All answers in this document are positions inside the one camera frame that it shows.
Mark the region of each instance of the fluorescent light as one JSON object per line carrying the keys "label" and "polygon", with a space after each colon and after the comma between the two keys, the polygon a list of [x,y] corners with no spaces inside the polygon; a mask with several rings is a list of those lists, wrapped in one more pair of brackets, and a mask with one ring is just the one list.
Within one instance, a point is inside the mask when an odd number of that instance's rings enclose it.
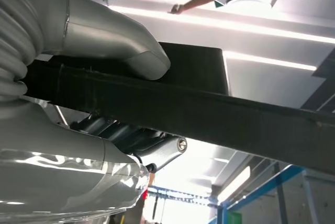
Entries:
{"label": "fluorescent light", "polygon": [[312,65],[292,63],[292,62],[270,59],[270,58],[256,57],[254,55],[241,54],[232,51],[224,51],[223,54],[225,58],[227,59],[238,59],[238,60],[250,61],[250,62],[267,63],[267,64],[280,65],[280,66],[309,70],[309,71],[315,71],[317,69],[317,67]]}
{"label": "fluorescent light", "polygon": [[229,163],[229,160],[226,160],[226,159],[214,158],[214,160],[223,162],[223,163]]}
{"label": "fluorescent light", "polygon": [[232,181],[229,185],[223,189],[217,199],[219,202],[223,202],[228,199],[230,195],[236,191],[238,187],[241,186],[243,183],[250,178],[250,166],[247,166],[241,173],[238,174],[236,178]]}
{"label": "fluorescent light", "polygon": [[324,42],[335,44],[335,38],[330,37],[321,37],[304,33],[293,32],[288,30],[273,29],[263,26],[250,25],[246,23],[239,23],[230,20],[221,20],[213,19],[199,16],[189,16],[189,15],[172,15],[165,12],[158,12],[152,10],[139,9],[139,8],[128,8],[121,6],[109,6],[110,9],[130,15],[145,16],[150,18],[158,18],[162,20],[176,21],[180,23],[195,24],[201,26],[210,26],[222,29],[229,29],[243,32],[250,32],[269,36],[277,36],[284,38],[295,38],[301,40],[315,41],[315,42]]}

